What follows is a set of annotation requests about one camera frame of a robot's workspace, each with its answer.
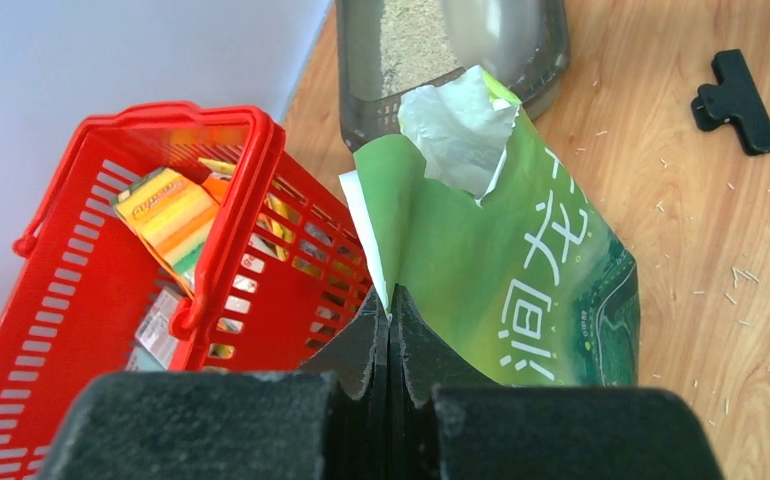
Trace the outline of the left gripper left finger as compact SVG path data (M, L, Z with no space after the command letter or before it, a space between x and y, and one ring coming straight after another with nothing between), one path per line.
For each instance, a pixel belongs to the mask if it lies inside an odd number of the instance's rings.
M289 372L118 372L76 398L41 479L383 479L387 317L376 293Z

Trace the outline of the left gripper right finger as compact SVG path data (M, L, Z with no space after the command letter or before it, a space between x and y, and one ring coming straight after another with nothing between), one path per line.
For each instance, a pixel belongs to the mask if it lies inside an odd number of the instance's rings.
M698 417L640 387L506 387L397 287L389 330L394 479L719 479Z

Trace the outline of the green cat litter bag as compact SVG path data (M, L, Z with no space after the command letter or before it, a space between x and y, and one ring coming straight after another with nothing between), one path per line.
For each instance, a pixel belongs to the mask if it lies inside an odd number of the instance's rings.
M632 253L480 67L406 92L398 130L340 177L376 293L491 380L632 385L640 300Z

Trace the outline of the black bag clip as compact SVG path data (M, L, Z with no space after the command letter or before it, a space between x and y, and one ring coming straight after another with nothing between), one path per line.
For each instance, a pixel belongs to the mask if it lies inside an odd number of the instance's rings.
M717 83L701 84L690 104L697 128L730 125L746 155L770 153L770 116L742 51L717 52L711 67Z

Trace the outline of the clear plastic scoop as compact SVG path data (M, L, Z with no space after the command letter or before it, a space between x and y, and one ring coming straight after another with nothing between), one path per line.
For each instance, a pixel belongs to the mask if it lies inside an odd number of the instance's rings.
M517 81L531 63L543 26L536 0L451 0L440 3L458 64L480 66L504 83Z

